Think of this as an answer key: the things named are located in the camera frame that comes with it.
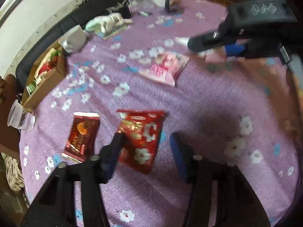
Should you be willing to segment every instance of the candy wrapper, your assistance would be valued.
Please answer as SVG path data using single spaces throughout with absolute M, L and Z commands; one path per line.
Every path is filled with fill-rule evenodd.
M 139 71 L 139 74 L 172 87 L 175 86 L 180 72 L 184 69 L 189 57 L 172 52 L 158 53 L 149 69 Z
M 128 142 L 118 161 L 144 174 L 152 170 L 158 149 L 164 111 L 117 110 L 123 120 L 118 133 L 125 133 Z
M 74 122 L 62 156 L 84 162 L 94 155 L 94 141 L 100 125 L 97 113 L 74 113 Z

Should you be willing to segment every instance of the pink snack bag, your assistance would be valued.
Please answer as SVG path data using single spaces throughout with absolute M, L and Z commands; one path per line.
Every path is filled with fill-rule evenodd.
M 153 65 L 148 69 L 139 71 L 139 74 L 152 81 L 174 87 L 180 72 L 188 61 L 189 57 L 186 55 L 172 52 L 158 53 Z

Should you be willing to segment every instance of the clear plastic cup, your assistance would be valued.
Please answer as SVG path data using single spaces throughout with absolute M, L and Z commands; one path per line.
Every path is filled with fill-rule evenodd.
M 15 100 L 7 119 L 7 126 L 12 126 L 19 130 L 32 130 L 35 124 L 35 116 L 27 112 L 23 106 Z

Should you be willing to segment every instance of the purple tablecloth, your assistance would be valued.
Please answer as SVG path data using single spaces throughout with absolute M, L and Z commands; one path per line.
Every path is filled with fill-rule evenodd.
M 101 124 L 95 151 L 110 143 L 119 123 L 116 109 L 165 110 L 162 137 L 152 172 L 143 175 L 118 164 L 112 180 L 101 185 L 113 226 L 181 226 L 191 185 L 179 177 L 168 136 L 181 131 L 196 153 L 236 164 L 259 197 L 272 225 L 293 200 L 299 176 L 292 134 L 299 125 L 296 99 L 289 94 L 286 67 L 276 59 L 206 64 L 177 45 L 215 29 L 226 9 L 202 0 L 181 0 L 185 13 L 133 16 L 134 24 L 104 42 L 93 36 L 81 52 L 67 57 L 68 76 L 40 103 L 35 127 L 22 132 L 22 171 L 30 201 L 60 161 L 73 112 L 98 112 Z M 156 51 L 190 56 L 176 87 L 142 78 Z M 80 187 L 76 216 L 82 226 Z

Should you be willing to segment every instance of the floral tablecloth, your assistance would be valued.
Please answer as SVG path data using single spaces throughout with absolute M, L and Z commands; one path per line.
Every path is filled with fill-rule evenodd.
M 73 112 L 101 117 L 95 151 L 110 143 L 120 123 L 117 109 L 165 110 L 167 115 L 152 172 L 143 175 L 118 164 L 101 185 L 111 225 L 182 226 L 191 185 L 185 184 L 169 147 L 168 136 L 181 131 L 196 153 L 243 172 L 274 225 L 293 200 L 300 175 L 301 147 L 297 99 L 278 59 L 205 63 L 199 54 L 177 45 L 217 28 L 226 9 L 204 0 L 181 0 L 184 14 L 133 16 L 134 24 L 104 42 L 93 36 L 81 52 L 67 57 L 68 75 L 35 110 L 36 123 L 21 134 L 20 151 L 30 201 L 61 156 Z M 176 87 L 142 78 L 157 52 L 187 54 L 190 61 Z M 80 186 L 76 216 L 83 226 Z

